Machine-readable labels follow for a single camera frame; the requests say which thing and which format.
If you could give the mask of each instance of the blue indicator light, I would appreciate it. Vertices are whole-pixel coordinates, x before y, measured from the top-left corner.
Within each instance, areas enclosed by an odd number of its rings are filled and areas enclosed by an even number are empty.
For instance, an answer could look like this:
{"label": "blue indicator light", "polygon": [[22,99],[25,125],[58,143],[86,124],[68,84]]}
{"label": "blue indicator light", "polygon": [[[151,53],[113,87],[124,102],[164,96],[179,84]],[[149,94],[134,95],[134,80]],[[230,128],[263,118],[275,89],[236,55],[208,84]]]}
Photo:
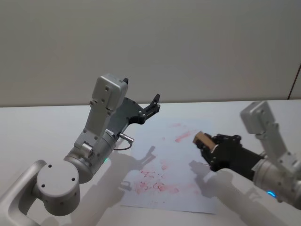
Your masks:
{"label": "blue indicator light", "polygon": [[271,191],[268,191],[267,193],[268,193],[270,196],[273,196],[274,198],[276,198],[275,193],[273,193],[273,192],[271,192]]}

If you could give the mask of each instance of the white paper sheet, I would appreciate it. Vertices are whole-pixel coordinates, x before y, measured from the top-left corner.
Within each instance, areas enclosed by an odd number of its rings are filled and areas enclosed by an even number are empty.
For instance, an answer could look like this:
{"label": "white paper sheet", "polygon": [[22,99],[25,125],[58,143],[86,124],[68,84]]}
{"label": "white paper sheet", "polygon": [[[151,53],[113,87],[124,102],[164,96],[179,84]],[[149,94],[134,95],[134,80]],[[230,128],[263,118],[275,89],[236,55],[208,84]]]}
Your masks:
{"label": "white paper sheet", "polygon": [[[155,159],[142,170],[128,173],[125,181],[132,189],[125,191],[121,205],[215,213],[214,198],[204,197],[200,183],[196,183],[195,171],[206,171],[204,176],[210,171],[192,143],[200,130],[210,132],[209,122],[156,119],[141,126],[135,136],[132,156],[143,159],[149,150],[153,150],[151,154]],[[192,170],[192,162],[198,162],[203,168]]]}

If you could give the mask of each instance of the white table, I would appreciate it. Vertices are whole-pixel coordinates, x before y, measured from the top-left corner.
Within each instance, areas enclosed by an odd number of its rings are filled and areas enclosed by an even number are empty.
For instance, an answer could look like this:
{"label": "white table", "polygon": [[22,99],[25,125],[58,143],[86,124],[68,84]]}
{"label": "white table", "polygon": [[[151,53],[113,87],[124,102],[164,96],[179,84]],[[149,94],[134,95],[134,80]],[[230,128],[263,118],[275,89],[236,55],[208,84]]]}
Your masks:
{"label": "white table", "polygon": [[[301,158],[301,101],[269,103],[288,149]],[[207,119],[212,124],[214,135],[239,134],[245,148],[260,153],[259,141],[246,132],[239,117],[239,112],[249,104],[246,101],[162,104],[160,113],[152,120],[159,117]],[[34,161],[44,159],[51,163],[62,159],[73,147],[88,113],[88,106],[1,108],[0,194]],[[126,133],[135,137],[138,127],[133,125]],[[215,177],[216,215],[121,207],[118,202],[123,193],[118,186],[128,173],[127,165],[131,160],[122,153],[111,156],[90,182],[81,185],[81,203],[72,214],[54,217],[37,200],[29,217],[42,226],[300,225],[300,210],[286,203],[277,203],[264,191],[255,188],[252,182],[229,170],[222,170]]]}

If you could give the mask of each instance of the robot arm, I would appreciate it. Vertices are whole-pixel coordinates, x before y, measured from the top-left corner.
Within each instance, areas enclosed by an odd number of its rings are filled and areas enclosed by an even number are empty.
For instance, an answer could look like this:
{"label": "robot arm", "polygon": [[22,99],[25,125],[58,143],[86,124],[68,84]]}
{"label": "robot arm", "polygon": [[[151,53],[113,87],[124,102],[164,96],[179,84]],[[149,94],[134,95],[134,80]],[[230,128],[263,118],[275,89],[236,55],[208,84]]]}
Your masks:
{"label": "robot arm", "polygon": [[141,108],[125,97],[128,79],[108,74],[98,78],[90,101],[91,110],[74,147],[59,163],[35,162],[0,197],[0,225],[38,226],[26,214],[36,198],[56,216],[73,212],[80,202],[79,185],[88,182],[111,154],[119,138],[132,144],[124,134],[133,123],[144,124],[159,112],[157,94]]}
{"label": "robot arm", "polygon": [[241,112],[249,133],[255,134],[264,148],[255,154],[240,144],[241,137],[199,132],[194,143],[212,171],[231,169],[277,198],[301,210],[300,161],[287,151],[267,102],[254,102]]}

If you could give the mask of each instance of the circular joint cover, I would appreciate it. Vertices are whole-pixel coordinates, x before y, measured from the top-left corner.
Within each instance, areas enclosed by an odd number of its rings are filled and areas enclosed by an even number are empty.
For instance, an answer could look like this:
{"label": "circular joint cover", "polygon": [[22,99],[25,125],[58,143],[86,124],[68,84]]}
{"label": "circular joint cover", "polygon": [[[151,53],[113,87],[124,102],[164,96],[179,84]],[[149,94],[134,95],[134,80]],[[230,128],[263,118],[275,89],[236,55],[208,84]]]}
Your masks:
{"label": "circular joint cover", "polygon": [[70,162],[44,166],[38,173],[37,187],[45,208],[55,216],[67,215],[79,204],[79,173]]}

